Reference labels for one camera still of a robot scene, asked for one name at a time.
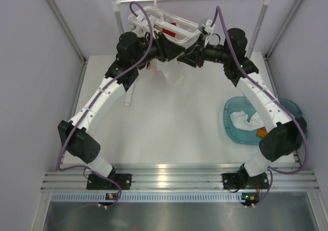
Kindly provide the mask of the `white plastic clip hanger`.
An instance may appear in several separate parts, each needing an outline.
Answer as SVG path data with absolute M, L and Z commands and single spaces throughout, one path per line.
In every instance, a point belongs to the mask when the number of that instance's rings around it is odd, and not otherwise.
M 154 0 L 153 6 L 143 8 L 150 20 L 153 33 L 162 32 L 168 40 L 183 47 L 189 46 L 199 37 L 198 24 L 160 10 L 157 3 L 158 0 Z M 137 36 L 141 37 L 150 32 L 148 21 L 141 10 L 131 13 L 128 20 L 132 32 Z

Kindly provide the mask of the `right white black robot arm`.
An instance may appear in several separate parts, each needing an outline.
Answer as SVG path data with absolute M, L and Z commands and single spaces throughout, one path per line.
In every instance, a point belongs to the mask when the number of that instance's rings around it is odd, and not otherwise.
M 248 40 L 243 30 L 226 30 L 223 45 L 214 46 L 205 41 L 205 35 L 201 34 L 178 61 L 192 67 L 202 67 L 206 61 L 223 64 L 228 80 L 243 93 L 264 122 L 267 135 L 260 140 L 259 150 L 236 173 L 238 189 L 252 188 L 264 180 L 273 162 L 306 145 L 307 122 L 289 112 L 264 84 L 258 68 L 245 55 Z

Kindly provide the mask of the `white sock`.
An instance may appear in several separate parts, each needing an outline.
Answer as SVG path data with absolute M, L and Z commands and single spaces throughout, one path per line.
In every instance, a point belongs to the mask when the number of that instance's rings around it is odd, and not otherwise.
M 166 62 L 159 61 L 157 69 L 158 71 L 163 73 L 167 82 L 171 86 L 177 86 L 182 83 L 186 75 L 184 64 L 178 62 L 177 59 L 173 59 L 171 61 Z
M 244 111 L 233 112 L 230 114 L 230 119 L 235 128 L 244 131 L 254 131 L 264 127 L 264 122 L 257 112 L 250 118 Z

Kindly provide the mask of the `pink sock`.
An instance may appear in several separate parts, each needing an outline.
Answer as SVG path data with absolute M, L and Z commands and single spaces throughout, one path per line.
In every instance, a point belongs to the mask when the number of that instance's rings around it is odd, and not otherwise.
M 158 60 L 153 59 L 153 60 L 150 61 L 149 70 L 152 73 L 158 73 L 158 72 L 160 72 L 160 69 L 158 67 Z

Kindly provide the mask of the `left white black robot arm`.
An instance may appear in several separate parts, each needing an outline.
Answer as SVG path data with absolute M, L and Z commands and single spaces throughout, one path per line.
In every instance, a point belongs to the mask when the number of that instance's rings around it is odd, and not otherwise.
M 171 61 L 185 51 L 183 45 L 162 32 L 147 32 L 144 36 L 123 33 L 116 49 L 116 59 L 96 92 L 69 121 L 58 125 L 61 153 L 79 158 L 84 163 L 82 167 L 90 170 L 104 188 L 114 186 L 116 170 L 100 153 L 101 146 L 93 138 L 99 123 L 137 79 L 140 68 L 148 67 L 154 59 Z

